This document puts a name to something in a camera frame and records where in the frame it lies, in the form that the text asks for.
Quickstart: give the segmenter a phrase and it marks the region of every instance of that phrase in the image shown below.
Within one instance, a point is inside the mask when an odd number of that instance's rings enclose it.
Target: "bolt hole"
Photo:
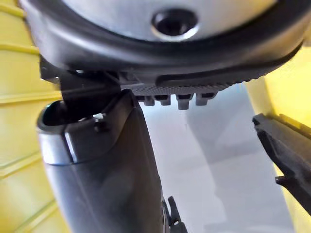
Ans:
[[[152,19],[153,27],[166,36],[185,35],[198,24],[196,15],[183,9],[170,9],[157,13]]]

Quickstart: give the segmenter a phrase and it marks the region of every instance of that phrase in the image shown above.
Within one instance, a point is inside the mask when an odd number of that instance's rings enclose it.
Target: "yellow plastic wall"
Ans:
[[[46,178],[35,133],[60,98],[40,80],[39,56],[14,0],[0,0],[0,232],[69,232]]]
[[[280,69],[246,84],[256,114],[291,124],[311,139],[311,48]],[[282,188],[297,233],[311,233],[311,216]]]

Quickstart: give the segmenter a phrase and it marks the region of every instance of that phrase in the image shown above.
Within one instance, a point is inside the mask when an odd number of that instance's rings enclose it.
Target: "gray floor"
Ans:
[[[143,110],[164,196],[174,196],[189,233],[293,233],[245,87],[187,111],[174,99]]]

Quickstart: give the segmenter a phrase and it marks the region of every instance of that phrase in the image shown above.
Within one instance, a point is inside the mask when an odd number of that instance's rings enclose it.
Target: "round hole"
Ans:
[[[196,15],[183,9],[170,9],[157,13],[152,19],[153,32],[164,40],[188,39],[197,32]]]

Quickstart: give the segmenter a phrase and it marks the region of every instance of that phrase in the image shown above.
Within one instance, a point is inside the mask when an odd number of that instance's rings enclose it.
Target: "yellow container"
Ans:
[[[311,136],[311,48],[280,69],[246,84],[256,114],[264,113]],[[297,233],[311,232],[311,216],[282,188]]]
[[[39,112],[59,99],[14,0],[0,0],[0,231],[69,232],[47,181],[35,133]]]

